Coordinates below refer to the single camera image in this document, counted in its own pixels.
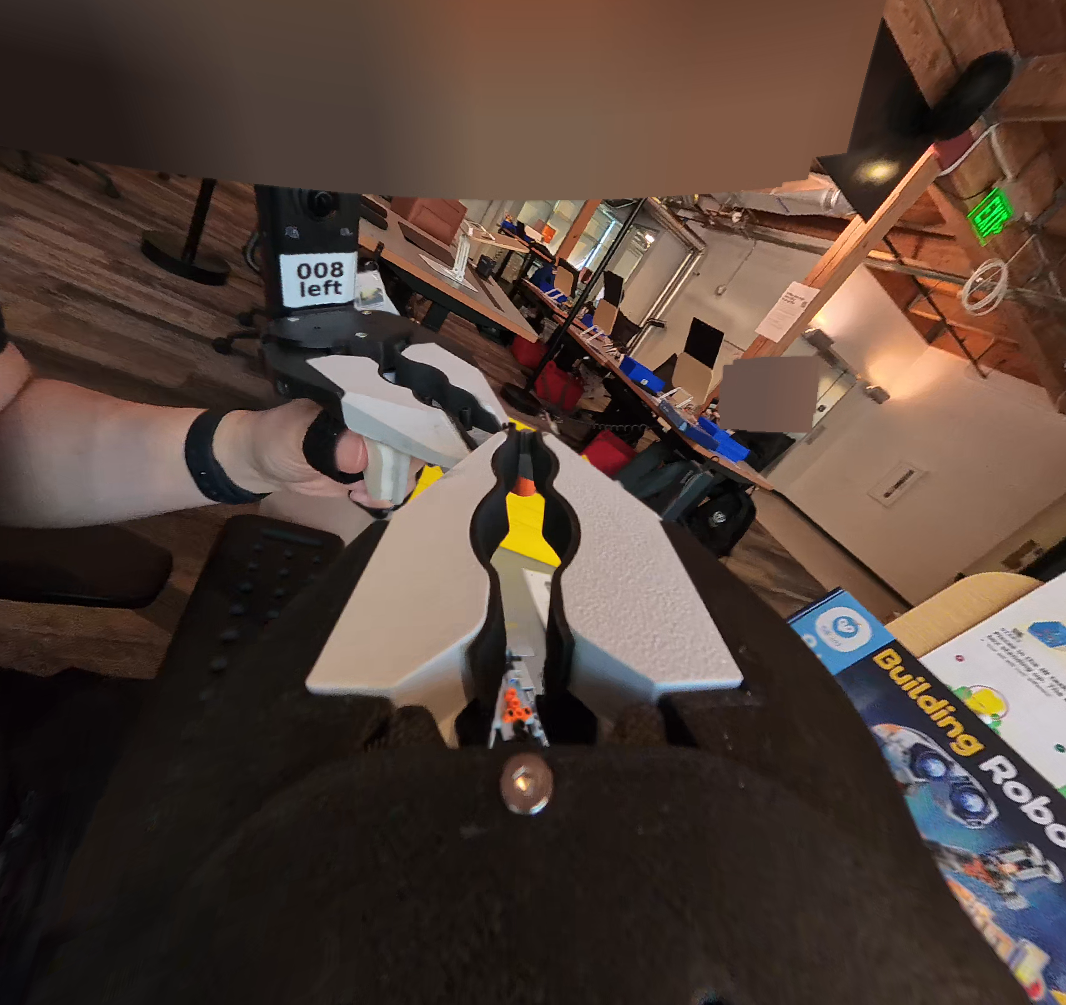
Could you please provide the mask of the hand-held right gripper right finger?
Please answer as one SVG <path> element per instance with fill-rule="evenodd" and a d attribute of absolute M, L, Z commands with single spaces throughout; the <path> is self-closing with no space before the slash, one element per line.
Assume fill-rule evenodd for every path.
<path fill-rule="evenodd" d="M 672 530 L 625 488 L 540 436 L 542 534 L 558 556 L 542 664 L 553 742 L 666 696 L 738 692 L 743 672 L 687 572 Z"/>

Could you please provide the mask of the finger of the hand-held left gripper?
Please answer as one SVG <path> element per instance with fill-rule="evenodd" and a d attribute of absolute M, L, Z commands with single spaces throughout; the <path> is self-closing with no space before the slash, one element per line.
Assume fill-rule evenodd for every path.
<path fill-rule="evenodd" d="M 430 399 L 420 399 L 399 385 L 395 363 L 390 378 L 383 375 L 378 362 L 365 356 L 320 356 L 310 358 L 308 364 L 339 389 L 343 423 L 366 443 L 379 443 L 445 469 L 481 445 L 477 429 L 461 429 Z"/>
<path fill-rule="evenodd" d="M 430 399 L 461 429 L 496 433 L 508 416 L 491 385 L 471 364 L 435 343 L 409 344 L 395 354 L 395 382 Z"/>

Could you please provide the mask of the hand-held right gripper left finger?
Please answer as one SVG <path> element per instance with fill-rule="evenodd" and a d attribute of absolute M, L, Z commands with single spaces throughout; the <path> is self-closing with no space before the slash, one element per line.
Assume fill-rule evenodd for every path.
<path fill-rule="evenodd" d="M 446 744 L 461 744 L 462 710 L 487 703 L 506 654 L 490 563 L 506 532 L 490 532 L 481 560 L 471 526 L 498 487 L 492 460 L 510 440 L 506 431 L 492 436 L 393 515 L 306 678 L 308 692 L 424 707 Z"/>

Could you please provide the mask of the toy building assembly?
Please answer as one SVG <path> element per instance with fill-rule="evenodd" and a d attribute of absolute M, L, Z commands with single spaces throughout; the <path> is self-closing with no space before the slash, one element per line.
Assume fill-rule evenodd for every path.
<path fill-rule="evenodd" d="M 431 503 L 411 501 L 403 513 L 404 528 L 418 532 L 416 573 L 407 588 L 409 603 L 404 609 L 407 620 L 437 647 L 449 648 L 466 637 L 470 620 L 474 628 L 480 620 L 474 615 L 477 603 L 462 595 L 473 588 L 469 580 L 472 568 L 461 563 L 454 571 L 451 562 L 452 540 L 438 545 L 436 532 L 455 532 L 459 518 L 445 515 L 446 503 L 452 501 L 452 490 L 445 499 Z M 542 672 L 546 657 L 546 596 L 550 580 L 560 560 L 542 534 L 545 500 L 540 495 L 508 495 L 510 528 L 491 563 L 499 576 L 499 588 L 504 612 L 507 648 L 524 659 L 526 670 L 535 692 L 542 692 Z"/>

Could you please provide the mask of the person's left forearm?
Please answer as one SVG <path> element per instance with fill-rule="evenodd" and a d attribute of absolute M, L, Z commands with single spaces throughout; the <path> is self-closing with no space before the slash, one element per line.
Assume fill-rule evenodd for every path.
<path fill-rule="evenodd" d="M 34 375 L 1 355 L 1 523 L 75 529 L 198 508 L 184 457 L 199 410 L 158 407 Z"/>

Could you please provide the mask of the person's left hand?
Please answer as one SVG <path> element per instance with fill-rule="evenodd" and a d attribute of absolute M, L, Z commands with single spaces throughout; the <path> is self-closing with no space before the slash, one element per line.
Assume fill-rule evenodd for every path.
<path fill-rule="evenodd" d="M 305 437 L 321 412 L 314 401 L 294 399 L 269 410 L 225 414 L 214 432 L 212 454 L 235 485 L 253 493 L 345 498 L 369 509 L 389 508 L 371 498 L 362 480 L 341 484 L 306 459 Z"/>

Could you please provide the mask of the wooden table with black legs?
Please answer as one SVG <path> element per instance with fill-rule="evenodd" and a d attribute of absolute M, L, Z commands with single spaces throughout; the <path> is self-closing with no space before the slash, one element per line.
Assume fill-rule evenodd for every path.
<path fill-rule="evenodd" d="M 519 335 L 534 342 L 536 333 L 495 279 L 467 265 L 461 279 L 451 274 L 459 249 L 435 239 L 373 196 L 364 197 L 359 248 L 379 265 L 388 291 L 405 305 L 411 295 L 431 303 L 424 327 L 438 331 L 447 317 L 466 319 L 480 329 Z"/>

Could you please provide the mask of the red bag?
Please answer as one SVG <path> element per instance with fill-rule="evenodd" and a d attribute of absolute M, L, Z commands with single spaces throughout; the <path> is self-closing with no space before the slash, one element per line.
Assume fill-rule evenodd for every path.
<path fill-rule="evenodd" d="M 572 414 L 584 395 L 583 380 L 572 371 L 564 370 L 548 361 L 531 378 L 532 392 L 546 414 L 563 416 Z"/>

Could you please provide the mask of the white stand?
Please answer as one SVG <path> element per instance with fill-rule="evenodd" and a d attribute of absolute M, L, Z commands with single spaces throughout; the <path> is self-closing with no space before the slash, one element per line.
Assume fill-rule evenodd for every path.
<path fill-rule="evenodd" d="M 454 253 L 454 260 L 451 265 L 447 265 L 445 261 L 432 257 L 432 255 L 426 252 L 420 252 L 420 257 L 430 268 L 433 269 L 434 272 L 436 272 L 439 276 L 445 277 L 446 281 L 449 281 L 457 288 L 467 288 L 472 291 L 474 290 L 474 285 L 470 283 L 468 280 L 468 265 L 472 234 L 473 225 L 465 220 L 461 222 L 461 229 L 457 233 L 456 252 Z"/>

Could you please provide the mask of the black floor lamp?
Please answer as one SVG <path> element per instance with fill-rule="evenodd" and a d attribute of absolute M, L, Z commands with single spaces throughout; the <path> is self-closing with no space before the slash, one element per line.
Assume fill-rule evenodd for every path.
<path fill-rule="evenodd" d="M 522 388 L 518 388 L 518 385 L 503 385 L 501 390 L 502 400 L 506 405 L 508 405 L 510 408 L 520 414 L 520 419 L 524 422 L 532 423 L 533 419 L 545 412 L 545 406 L 536 394 L 536 384 L 540 379 L 542 373 L 547 368 L 547 364 L 549 364 L 553 357 L 558 354 L 559 348 L 562 346 L 562 343 L 567 337 L 575 320 L 582 315 L 584 305 L 587 299 L 589 299 L 589 295 L 595 283 L 604 274 L 605 266 L 610 263 L 612 256 L 620 248 L 621 243 L 628 237 L 629 231 L 635 224 L 637 213 L 644 207 L 647 198 L 642 197 L 635 199 L 631 205 L 628 215 L 621 224 L 619 233 L 615 237 L 615 239 L 613 239 L 613 242 L 605 252 L 604 258 L 599 262 L 598 266 L 593 270 L 589 279 L 583 283 L 579 293 L 574 296 L 567 317 L 558 324 L 556 331 L 553 333 L 551 340 L 545 350 L 544 356 L 542 356 L 539 364 L 536 366 L 532 375 L 526 382 L 526 385 Z"/>
<path fill-rule="evenodd" d="M 140 252 L 154 265 L 195 283 L 221 287 L 230 275 L 228 263 L 216 254 L 203 252 L 201 239 L 212 196 L 219 181 L 204 178 L 193 208 L 188 229 L 175 234 L 146 230 L 140 236 Z"/>

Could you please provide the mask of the brown box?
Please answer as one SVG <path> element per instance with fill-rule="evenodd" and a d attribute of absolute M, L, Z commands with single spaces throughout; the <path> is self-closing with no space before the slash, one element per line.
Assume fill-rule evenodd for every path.
<path fill-rule="evenodd" d="M 390 199 L 390 209 L 395 215 L 429 232 L 448 229 L 454 233 L 467 215 L 467 208 L 458 199 L 394 196 Z"/>

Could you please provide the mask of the red bin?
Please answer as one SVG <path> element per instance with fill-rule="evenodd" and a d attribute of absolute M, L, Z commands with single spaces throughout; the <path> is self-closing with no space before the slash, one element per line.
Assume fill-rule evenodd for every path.
<path fill-rule="evenodd" d="M 589 442 L 583 445 L 580 454 L 609 479 L 617 479 L 637 456 L 633 447 L 615 435 L 612 429 L 599 429 Z"/>

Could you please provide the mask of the black wristband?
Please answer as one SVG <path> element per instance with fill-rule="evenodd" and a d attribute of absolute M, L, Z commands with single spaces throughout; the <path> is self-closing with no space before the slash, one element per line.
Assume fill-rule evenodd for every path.
<path fill-rule="evenodd" d="M 225 415 L 220 410 L 205 410 L 191 423 L 183 444 L 187 469 L 200 495 L 209 502 L 224 505 L 257 503 L 268 493 L 240 487 L 215 457 L 214 438 Z"/>

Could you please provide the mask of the long wooden table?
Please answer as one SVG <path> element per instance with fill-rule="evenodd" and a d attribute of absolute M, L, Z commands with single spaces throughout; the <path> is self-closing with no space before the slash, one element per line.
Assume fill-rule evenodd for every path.
<path fill-rule="evenodd" d="M 738 483 L 745 483 L 752 488 L 764 490 L 769 495 L 775 493 L 775 488 L 768 479 L 753 470 L 746 463 L 730 460 L 718 452 L 708 450 L 704 445 L 700 445 L 700 443 L 687 438 L 687 435 L 678 429 L 676 425 L 673 425 L 673 422 L 663 414 L 663 410 L 660 408 L 659 398 L 648 392 L 635 380 L 631 380 L 625 376 L 620 372 L 619 366 L 615 364 L 610 357 L 607 357 L 605 353 L 581 337 L 583 334 L 581 328 L 571 324 L 567 326 L 566 333 L 568 338 L 581 348 L 584 356 L 589 357 L 610 377 L 619 380 L 619 386 L 624 386 L 627 389 L 626 392 L 631 394 L 633 400 L 636 400 L 641 404 L 643 419 L 647 422 L 647 427 L 653 429 L 659 437 L 663 437 L 664 433 L 668 433 L 672 444 L 685 445 L 692 453 L 694 460 L 701 460 L 702 465 L 712 466 L 727 479 L 732 479 L 738 481 Z"/>

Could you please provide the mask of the white paper notice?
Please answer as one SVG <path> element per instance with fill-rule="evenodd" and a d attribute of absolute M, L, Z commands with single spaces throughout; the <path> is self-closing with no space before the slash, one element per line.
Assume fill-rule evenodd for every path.
<path fill-rule="evenodd" d="M 756 327 L 756 334 L 770 342 L 780 344 L 818 295 L 818 288 L 797 281 L 789 283 L 768 310 L 766 317 L 761 319 Z"/>

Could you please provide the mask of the blue robot kit box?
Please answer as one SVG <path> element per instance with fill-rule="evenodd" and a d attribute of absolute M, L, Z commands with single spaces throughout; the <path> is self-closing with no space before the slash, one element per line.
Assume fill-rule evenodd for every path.
<path fill-rule="evenodd" d="M 846 693 L 963 911 L 1030 1003 L 1065 998 L 1064 795 L 847 591 L 789 618 Z"/>

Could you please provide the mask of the open instruction booklet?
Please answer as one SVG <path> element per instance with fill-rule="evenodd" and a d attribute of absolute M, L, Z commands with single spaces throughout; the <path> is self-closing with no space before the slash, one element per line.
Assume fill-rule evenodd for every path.
<path fill-rule="evenodd" d="M 1065 792 L 1065 576 L 926 654 L 979 719 Z"/>

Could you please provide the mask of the black overhead panel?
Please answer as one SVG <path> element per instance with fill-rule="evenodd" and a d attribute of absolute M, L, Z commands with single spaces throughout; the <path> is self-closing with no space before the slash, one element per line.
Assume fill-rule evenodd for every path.
<path fill-rule="evenodd" d="M 926 152 L 928 104 L 885 22 L 878 26 L 847 149 L 815 159 L 869 220 Z"/>

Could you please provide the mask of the green exit sign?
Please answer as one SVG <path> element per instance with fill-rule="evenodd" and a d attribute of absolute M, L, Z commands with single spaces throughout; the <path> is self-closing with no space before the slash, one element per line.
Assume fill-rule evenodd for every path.
<path fill-rule="evenodd" d="M 1016 211 L 1006 190 L 996 185 L 966 213 L 966 218 L 979 245 L 984 247 L 1015 222 Z"/>

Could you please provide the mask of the black dome lamp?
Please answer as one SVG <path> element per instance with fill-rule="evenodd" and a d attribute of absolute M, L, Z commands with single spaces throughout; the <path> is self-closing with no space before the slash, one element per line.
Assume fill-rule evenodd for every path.
<path fill-rule="evenodd" d="M 978 56 L 933 106 L 928 106 L 924 133 L 936 143 L 962 136 L 979 121 L 1010 85 L 1015 59 L 1006 51 Z"/>

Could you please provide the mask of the white wall plate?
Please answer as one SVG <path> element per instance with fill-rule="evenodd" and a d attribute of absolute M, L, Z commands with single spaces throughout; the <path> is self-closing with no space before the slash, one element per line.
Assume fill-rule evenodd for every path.
<path fill-rule="evenodd" d="M 892 507 L 916 484 L 926 477 L 926 470 L 911 461 L 898 461 L 867 491 L 868 498 L 883 507 Z"/>

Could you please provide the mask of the wooden post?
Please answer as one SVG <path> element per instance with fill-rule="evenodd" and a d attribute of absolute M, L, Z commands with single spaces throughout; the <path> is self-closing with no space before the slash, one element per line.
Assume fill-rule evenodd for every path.
<path fill-rule="evenodd" d="M 833 242 L 831 248 L 820 259 L 815 268 L 803 281 L 803 287 L 812 291 L 802 310 L 796 310 L 790 319 L 790 327 L 773 341 L 762 333 L 757 333 L 752 345 L 742 359 L 780 357 L 813 322 L 814 318 L 833 295 L 846 282 L 857 268 L 862 265 L 870 252 L 890 233 L 904 212 L 932 187 L 940 176 L 941 164 L 936 145 L 930 145 L 904 179 L 889 194 L 872 218 L 854 218 L 846 230 Z"/>

